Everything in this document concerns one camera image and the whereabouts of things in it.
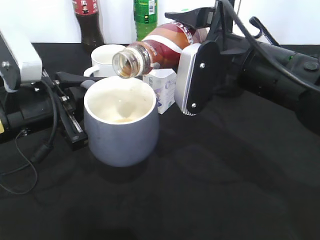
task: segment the cable connector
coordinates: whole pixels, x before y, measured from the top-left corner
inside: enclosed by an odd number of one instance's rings
[[[52,144],[44,142],[31,156],[30,161],[32,163],[40,163],[49,155],[52,149],[54,149],[54,146]]]

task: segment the bottle opening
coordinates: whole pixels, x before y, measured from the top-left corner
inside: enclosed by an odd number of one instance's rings
[[[112,59],[112,65],[115,73],[124,79],[138,74],[138,61],[131,52],[118,52]]]

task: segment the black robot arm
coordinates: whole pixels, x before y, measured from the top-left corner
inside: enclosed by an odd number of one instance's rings
[[[236,97],[247,90],[294,111],[306,128],[320,135],[319,60],[280,47],[253,17],[250,23],[260,30],[255,37],[265,35],[270,44],[255,41],[243,29],[237,14],[230,12],[228,0],[217,2],[216,7],[195,9],[185,15],[165,14],[192,28],[205,28],[210,23],[206,41],[185,48],[181,54],[175,98],[182,112],[195,115],[214,95]],[[237,18],[247,37],[233,34],[226,26],[231,17]]]

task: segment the coca-cola bottle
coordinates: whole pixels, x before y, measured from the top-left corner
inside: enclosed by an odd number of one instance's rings
[[[97,0],[72,0],[74,12],[81,29],[81,43],[91,53],[104,44],[99,27]]]

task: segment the small white box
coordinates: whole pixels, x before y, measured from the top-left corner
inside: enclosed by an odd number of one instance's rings
[[[149,84],[155,92],[160,114],[175,103],[176,80],[177,74],[172,69],[154,69],[143,76],[143,81]]]

